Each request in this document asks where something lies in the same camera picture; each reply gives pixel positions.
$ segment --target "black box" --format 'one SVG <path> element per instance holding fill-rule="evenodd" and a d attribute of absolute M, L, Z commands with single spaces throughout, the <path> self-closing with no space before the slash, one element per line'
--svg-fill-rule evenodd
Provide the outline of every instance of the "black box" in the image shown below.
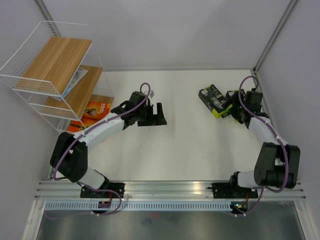
<path fill-rule="evenodd" d="M 198 96 L 216 119 L 224 118 L 230 114 L 229 107 L 226 109 L 222 107 L 226 102 L 226 98 L 215 85 L 211 84 L 201 89 Z"/>

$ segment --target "orange box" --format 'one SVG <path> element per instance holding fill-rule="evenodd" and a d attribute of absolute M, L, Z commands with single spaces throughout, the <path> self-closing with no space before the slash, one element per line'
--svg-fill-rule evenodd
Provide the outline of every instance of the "orange box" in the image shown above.
<path fill-rule="evenodd" d="M 107 102 L 88 102 L 82 117 L 99 121 L 109 113 L 110 107 L 111 104 Z"/>
<path fill-rule="evenodd" d="M 81 118 L 81 121 L 83 122 L 83 124 L 85 125 L 85 127 L 90 127 L 91 125 L 95 124 L 97 121 L 93 120 L 93 119 L 87 119 L 87 118 Z M 79 132 L 83 129 L 85 129 L 85 127 L 82 125 L 82 123 L 80 121 L 74 121 L 72 120 L 70 122 L 70 125 L 67 128 L 67 131 L 69 132 Z"/>

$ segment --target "gray wall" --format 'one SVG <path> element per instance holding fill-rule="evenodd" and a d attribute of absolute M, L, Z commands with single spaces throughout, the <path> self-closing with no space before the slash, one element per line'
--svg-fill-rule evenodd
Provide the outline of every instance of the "gray wall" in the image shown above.
<path fill-rule="evenodd" d="M 33 0 L 0 1 L 0 66 L 42 20 Z M 0 239 L 21 239 L 57 132 L 0 80 Z"/>
<path fill-rule="evenodd" d="M 44 0 L 87 24 L 109 71 L 252 68 L 289 0 Z"/>
<path fill-rule="evenodd" d="M 320 1 L 301 0 L 260 69 L 276 128 L 301 148 L 299 178 L 320 230 Z"/>

